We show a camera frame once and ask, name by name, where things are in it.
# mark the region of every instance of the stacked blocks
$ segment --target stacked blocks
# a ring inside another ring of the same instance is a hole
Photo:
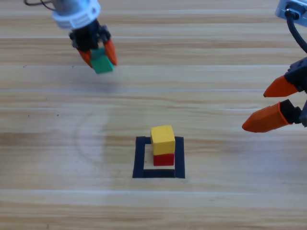
[[[151,129],[154,166],[173,166],[175,160],[175,136],[171,126]]]
[[[97,74],[111,72],[114,65],[106,55],[105,48],[92,50],[91,64]]]

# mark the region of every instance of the table surface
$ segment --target table surface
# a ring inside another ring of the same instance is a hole
[[[241,128],[306,56],[278,0],[100,3],[104,75],[51,11],[0,1],[0,229],[306,230],[306,129]],[[186,179],[133,179],[136,136],[160,125],[184,137]]]

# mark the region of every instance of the robotic arm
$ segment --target robotic arm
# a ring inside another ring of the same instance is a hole
[[[307,0],[280,0],[275,15],[287,21],[293,38],[307,53],[307,43],[295,28],[295,23],[307,27]],[[307,57],[292,64],[283,76],[276,78],[263,96],[287,97],[302,91],[307,93]],[[248,132],[264,133],[292,124],[307,127],[307,101],[302,110],[289,100],[258,110],[242,128]]]
[[[44,5],[53,10],[58,27],[70,31],[72,46],[96,73],[112,71],[117,65],[111,34],[107,26],[101,26],[97,20],[101,12],[98,0],[40,0],[39,3],[24,0],[24,3],[28,6]],[[53,4],[53,9],[47,6],[49,3]]]

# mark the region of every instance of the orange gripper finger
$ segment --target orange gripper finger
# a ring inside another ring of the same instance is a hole
[[[243,124],[245,131],[265,133],[273,129],[291,125],[280,110],[280,102],[254,112]]]
[[[112,40],[108,40],[105,44],[105,51],[106,51],[106,55],[109,58],[110,62],[112,62],[113,65],[117,65],[117,57],[116,57],[116,52],[115,52],[115,47],[114,44],[112,42]]]
[[[91,54],[92,52],[89,50],[87,52],[82,52],[80,50],[78,50],[82,59],[91,67],[93,68],[92,64],[91,64]]]
[[[287,97],[298,92],[296,87],[287,82],[284,76],[276,78],[264,92],[264,97]]]

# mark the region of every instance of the black cable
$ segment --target black cable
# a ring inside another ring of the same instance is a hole
[[[44,0],[40,0],[40,2],[36,2],[36,3],[29,3],[29,0],[24,0],[24,4],[27,6],[40,6],[43,5],[45,6],[47,9],[51,10],[51,11],[55,11],[55,9],[52,9],[50,7],[47,6],[47,4],[52,3],[52,1],[44,1]]]
[[[295,41],[298,43],[298,45],[307,53],[307,43],[304,41],[302,36],[297,31],[295,24],[294,24],[294,18],[295,16],[291,13],[287,15],[288,28],[293,38],[295,39]]]
[[[44,2],[43,0],[40,0],[40,2],[42,3],[43,6],[45,6],[47,9],[51,10],[51,11],[56,11],[53,8],[48,7],[46,4],[51,3],[51,1],[46,1]]]

